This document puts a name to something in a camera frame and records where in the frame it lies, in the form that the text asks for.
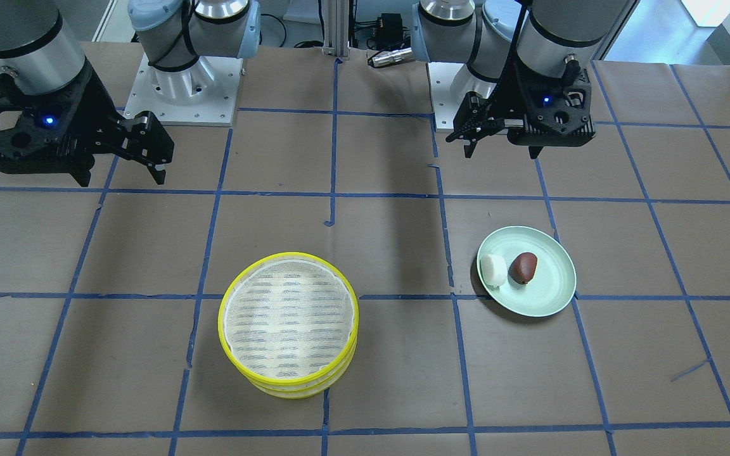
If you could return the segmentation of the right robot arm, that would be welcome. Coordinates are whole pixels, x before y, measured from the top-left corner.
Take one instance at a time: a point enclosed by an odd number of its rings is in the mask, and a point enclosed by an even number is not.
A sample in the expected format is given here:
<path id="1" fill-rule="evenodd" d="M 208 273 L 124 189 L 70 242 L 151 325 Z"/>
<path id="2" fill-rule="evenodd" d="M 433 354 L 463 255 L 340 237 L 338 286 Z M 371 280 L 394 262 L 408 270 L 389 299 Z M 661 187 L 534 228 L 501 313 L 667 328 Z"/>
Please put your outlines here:
<path id="1" fill-rule="evenodd" d="M 52 1 L 0 1 L 0 172 L 69 174 L 87 187 L 98 154 L 142 165 L 164 184 L 174 141 L 164 123 L 229 92 L 211 60 L 246 60 L 260 44 L 256 1 L 130 1 L 139 67 L 162 107 L 120 113 Z"/>

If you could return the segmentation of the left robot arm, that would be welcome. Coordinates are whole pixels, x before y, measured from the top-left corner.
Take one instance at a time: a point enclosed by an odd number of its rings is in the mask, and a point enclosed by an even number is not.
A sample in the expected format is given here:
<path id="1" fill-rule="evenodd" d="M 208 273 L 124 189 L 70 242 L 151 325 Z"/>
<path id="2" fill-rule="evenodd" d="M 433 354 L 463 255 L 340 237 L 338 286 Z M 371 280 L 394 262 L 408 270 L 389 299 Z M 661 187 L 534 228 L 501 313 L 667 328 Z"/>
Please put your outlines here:
<path id="1" fill-rule="evenodd" d="M 546 147 L 582 147 L 596 137 L 586 67 L 615 28 L 625 1 L 421 1 L 411 49 L 418 61 L 458 63 L 493 85 L 467 91 L 449 143 L 471 158 L 479 141 L 505 134 L 531 159 Z"/>

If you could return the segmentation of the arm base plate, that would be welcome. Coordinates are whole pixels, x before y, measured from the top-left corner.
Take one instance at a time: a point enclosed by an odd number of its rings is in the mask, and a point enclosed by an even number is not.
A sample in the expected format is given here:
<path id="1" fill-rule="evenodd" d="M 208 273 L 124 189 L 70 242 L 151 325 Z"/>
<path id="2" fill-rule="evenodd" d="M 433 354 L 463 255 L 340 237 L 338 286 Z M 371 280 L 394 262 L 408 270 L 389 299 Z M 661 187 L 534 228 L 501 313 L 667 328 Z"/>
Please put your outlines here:
<path id="1" fill-rule="evenodd" d="M 203 56 L 189 69 L 163 72 L 143 56 L 124 116 L 150 111 L 165 126 L 232 127 L 243 60 Z"/>
<path id="2" fill-rule="evenodd" d="M 466 64 L 461 63 L 432 61 L 428 64 L 428 78 L 435 128 L 441 132 L 454 130 L 454 117 L 467 92 L 488 96 L 493 88 L 492 83 L 475 77 Z"/>

